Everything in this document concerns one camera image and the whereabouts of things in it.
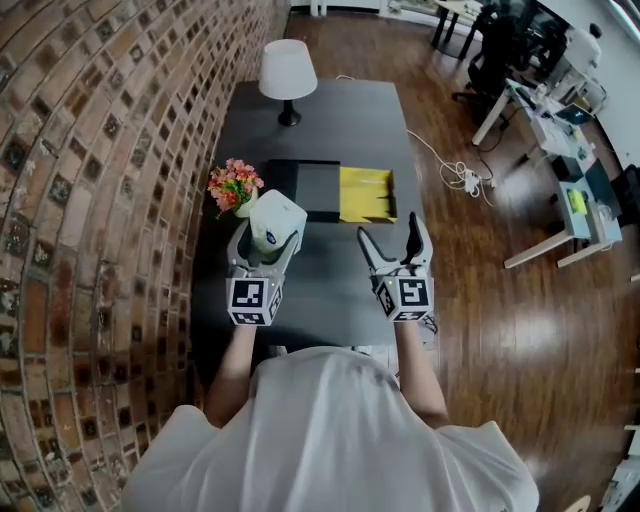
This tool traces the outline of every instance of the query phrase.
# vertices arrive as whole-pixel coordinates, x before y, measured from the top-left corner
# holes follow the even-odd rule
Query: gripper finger
[[[407,257],[403,265],[429,266],[433,256],[433,245],[427,227],[415,212],[409,215],[409,239],[407,240]]]
[[[369,264],[369,268],[374,273],[383,267],[400,265],[400,262],[397,259],[389,259],[382,254],[378,244],[376,244],[375,240],[371,238],[371,235],[363,227],[358,228],[358,242],[360,243],[360,248],[362,249],[364,257]]]

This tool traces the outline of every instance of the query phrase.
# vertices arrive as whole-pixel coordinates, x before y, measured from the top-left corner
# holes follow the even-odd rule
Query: wooden floor
[[[451,100],[467,63],[434,51],[432,29],[298,14],[288,35],[306,41],[319,77],[394,82],[409,129],[445,160],[487,172],[470,148],[471,110]],[[500,182],[488,192],[493,208],[448,189],[431,152],[412,140],[434,245],[439,376],[455,423],[498,422],[539,485],[540,511],[562,511],[584,494],[595,510],[628,443],[622,426],[632,415],[640,333],[640,283],[629,279],[640,269],[640,242],[628,227],[624,243],[567,268],[555,265],[571,253],[563,246],[504,270],[505,259],[548,237],[554,218],[546,162],[507,172],[528,149],[525,135],[514,119],[485,155]],[[497,137],[496,129],[483,146]]]

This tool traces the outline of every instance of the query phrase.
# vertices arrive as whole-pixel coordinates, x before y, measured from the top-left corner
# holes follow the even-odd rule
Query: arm
[[[255,326],[238,326],[233,331],[231,343],[204,400],[204,414],[214,427],[224,427],[249,398],[255,338]]]
[[[398,346],[400,391],[409,407],[431,428],[449,424],[447,405],[429,356],[424,351],[417,322],[393,324]]]

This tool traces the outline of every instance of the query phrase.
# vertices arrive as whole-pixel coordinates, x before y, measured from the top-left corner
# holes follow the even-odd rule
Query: office chair
[[[640,169],[630,165],[611,181],[622,214],[618,216],[620,227],[640,224]]]
[[[454,101],[465,98],[480,103],[487,110],[493,107],[504,90],[516,31],[513,16],[501,15],[493,19],[494,12],[495,6],[485,6],[476,21],[477,30],[483,35],[482,50],[471,59],[468,69],[470,81],[465,87],[476,92],[456,92],[451,95]],[[506,118],[502,114],[500,117],[505,122],[503,126],[506,127]]]

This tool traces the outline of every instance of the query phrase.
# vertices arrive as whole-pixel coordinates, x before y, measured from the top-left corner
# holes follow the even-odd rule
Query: dark gray table
[[[264,97],[257,82],[238,84],[227,112],[216,162],[241,158],[260,173],[269,159],[338,160],[342,166],[392,169],[398,198],[395,225],[367,225],[388,256],[404,257],[409,213],[422,216],[420,187],[400,101],[391,83],[320,80],[295,102],[302,121],[283,127],[282,103]],[[232,329],[225,305],[226,244],[239,220],[216,220],[207,194],[196,249],[192,339],[213,342]],[[393,342],[371,292],[355,224],[307,223],[302,249],[286,274],[284,300],[258,340],[278,345],[373,345]]]

